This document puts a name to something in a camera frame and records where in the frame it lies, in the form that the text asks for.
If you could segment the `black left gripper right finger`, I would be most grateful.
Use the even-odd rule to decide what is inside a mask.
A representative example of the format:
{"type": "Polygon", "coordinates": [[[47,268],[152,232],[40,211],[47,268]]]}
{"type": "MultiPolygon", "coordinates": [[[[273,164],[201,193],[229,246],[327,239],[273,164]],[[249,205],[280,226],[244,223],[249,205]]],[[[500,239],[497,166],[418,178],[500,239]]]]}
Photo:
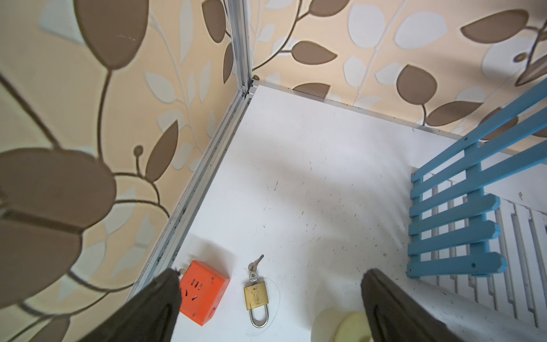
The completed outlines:
{"type": "Polygon", "coordinates": [[[364,274],[361,293],[374,341],[461,341],[380,269],[364,274]]]}

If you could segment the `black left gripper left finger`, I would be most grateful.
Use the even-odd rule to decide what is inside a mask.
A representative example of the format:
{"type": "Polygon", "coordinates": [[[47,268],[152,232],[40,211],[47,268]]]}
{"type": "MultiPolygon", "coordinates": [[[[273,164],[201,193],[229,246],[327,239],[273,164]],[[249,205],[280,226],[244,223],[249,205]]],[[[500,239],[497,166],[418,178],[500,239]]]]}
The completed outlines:
{"type": "Polygon", "coordinates": [[[182,303],[179,273],[166,269],[82,341],[170,341],[182,303]]]}

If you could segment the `yellow-green small tea canister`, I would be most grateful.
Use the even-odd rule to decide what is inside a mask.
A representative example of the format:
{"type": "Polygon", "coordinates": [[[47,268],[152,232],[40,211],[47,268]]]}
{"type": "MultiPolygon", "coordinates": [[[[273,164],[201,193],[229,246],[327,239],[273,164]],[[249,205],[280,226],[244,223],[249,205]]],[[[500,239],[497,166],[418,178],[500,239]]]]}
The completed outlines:
{"type": "Polygon", "coordinates": [[[373,341],[365,312],[329,307],[315,318],[311,328],[311,342],[373,341]]]}

